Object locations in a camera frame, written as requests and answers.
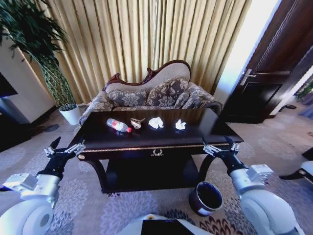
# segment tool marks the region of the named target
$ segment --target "coffee table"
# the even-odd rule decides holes
[[[160,117],[164,128],[148,122]],[[140,129],[121,133],[106,125],[109,118],[126,123],[143,119]],[[181,119],[185,130],[175,128]],[[226,145],[224,136],[242,142],[211,109],[136,110],[93,112],[74,137],[72,144],[85,140],[86,149],[78,156],[95,169],[103,193],[191,188],[204,181],[208,162],[198,172],[192,154],[204,154],[202,137],[213,145]],[[101,159],[109,159],[105,172]]]

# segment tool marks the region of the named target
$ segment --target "sofa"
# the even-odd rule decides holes
[[[79,118],[79,124],[83,125],[91,112],[102,111],[209,108],[221,113],[223,104],[190,82],[187,62],[173,60],[147,71],[139,83],[127,83],[115,74]]]

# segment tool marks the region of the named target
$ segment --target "dark wooden door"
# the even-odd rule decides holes
[[[313,64],[313,0],[282,0],[222,113],[260,123]]]

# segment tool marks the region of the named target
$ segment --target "gray carpet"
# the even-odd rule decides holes
[[[267,180],[268,189],[285,199],[293,208],[296,218],[306,234],[312,234],[313,186],[306,180],[283,181],[277,175],[288,174],[299,168],[305,159],[301,153],[313,146],[313,120],[298,116],[303,109],[284,109],[274,119],[262,124],[231,123],[245,142],[241,144],[239,158],[247,165],[267,164],[275,174]],[[78,126],[69,125],[58,111],[39,128],[31,140],[0,153],[0,182],[11,174],[36,174],[47,164],[43,148],[62,136],[60,147],[66,147]],[[193,156],[197,167],[205,155]],[[60,183],[60,198],[55,208],[48,235],[114,235],[140,215],[156,213],[168,218],[182,218],[214,235],[253,235],[254,228],[243,215],[231,179],[221,161],[216,160],[206,178],[222,192],[222,209],[210,217],[199,217],[189,207],[188,194],[192,190],[171,189],[102,194],[96,173],[87,163],[72,159],[66,165]],[[0,193],[0,214],[15,203],[15,192]]]

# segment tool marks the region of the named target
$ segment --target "table lower shelf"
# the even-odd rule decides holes
[[[191,155],[109,160],[104,193],[193,188],[199,172]]]

